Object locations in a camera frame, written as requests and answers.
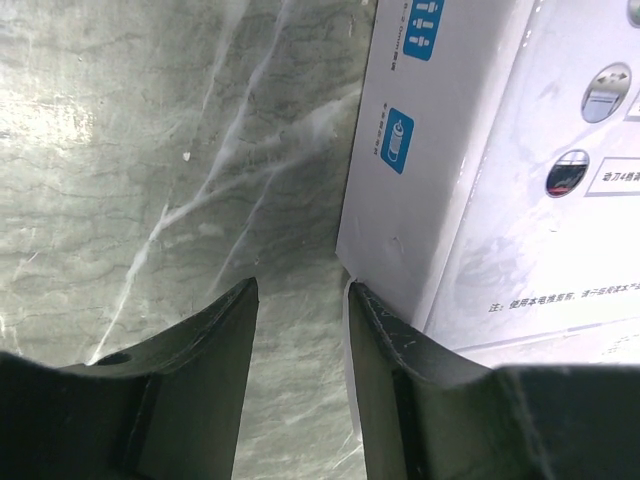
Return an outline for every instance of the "marble surface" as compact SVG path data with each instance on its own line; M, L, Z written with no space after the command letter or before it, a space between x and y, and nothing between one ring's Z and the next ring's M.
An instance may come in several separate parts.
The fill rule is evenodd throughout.
M333 251L374 10L0 0L0 348L93 363L257 276L235 478L364 478Z

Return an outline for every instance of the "black plastic part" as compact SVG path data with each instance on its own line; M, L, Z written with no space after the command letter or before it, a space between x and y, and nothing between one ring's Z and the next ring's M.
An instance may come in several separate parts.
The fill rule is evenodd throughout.
M0 354L0 479L229 479L256 326L245 280L93 366Z
M640 369L489 370L349 294L370 480L638 479Z

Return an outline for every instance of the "white box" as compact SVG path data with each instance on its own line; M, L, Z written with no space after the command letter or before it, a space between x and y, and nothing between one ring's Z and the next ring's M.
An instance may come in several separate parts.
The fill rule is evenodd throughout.
M640 316L632 15L379 0L337 247L350 274L488 366L602 361L616 338L593 329Z

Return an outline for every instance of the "hole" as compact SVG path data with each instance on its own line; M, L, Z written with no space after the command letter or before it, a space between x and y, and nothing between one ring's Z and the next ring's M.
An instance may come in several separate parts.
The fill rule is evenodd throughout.
M552 198L568 195L587 174L589 155L584 150L571 150L553 165L547 177L547 194Z
M131 360L131 355L123 352L112 353L111 355L107 355L100 361L96 362L96 365L101 367L107 367L110 365L122 365L123 363L127 363Z

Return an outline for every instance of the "blue square icon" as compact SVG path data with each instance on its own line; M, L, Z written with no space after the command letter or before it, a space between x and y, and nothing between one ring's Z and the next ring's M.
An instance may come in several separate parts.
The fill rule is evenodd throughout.
M413 0L402 51L428 62L438 35L444 0Z
M413 125L413 120L404 113L395 108L389 110L380 156L399 174L404 171L404 164L407 161Z

